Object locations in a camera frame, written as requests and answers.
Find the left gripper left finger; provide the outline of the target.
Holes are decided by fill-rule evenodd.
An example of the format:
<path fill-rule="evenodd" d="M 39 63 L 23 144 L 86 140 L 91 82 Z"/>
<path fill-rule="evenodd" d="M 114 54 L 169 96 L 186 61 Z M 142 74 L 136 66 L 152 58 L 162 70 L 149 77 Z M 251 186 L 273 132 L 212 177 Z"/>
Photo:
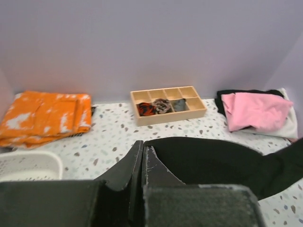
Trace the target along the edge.
<path fill-rule="evenodd" d="M 94 180 L 4 182 L 3 227 L 139 227 L 143 142 Z"/>

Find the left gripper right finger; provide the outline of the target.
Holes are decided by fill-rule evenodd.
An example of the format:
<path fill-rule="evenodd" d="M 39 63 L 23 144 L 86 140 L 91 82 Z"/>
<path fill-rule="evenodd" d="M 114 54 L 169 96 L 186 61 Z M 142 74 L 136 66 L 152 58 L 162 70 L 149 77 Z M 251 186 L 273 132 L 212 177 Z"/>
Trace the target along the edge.
<path fill-rule="evenodd" d="M 264 227 L 255 195 L 234 184 L 190 184 L 179 180 L 157 157 L 143 152 L 146 227 Z"/>

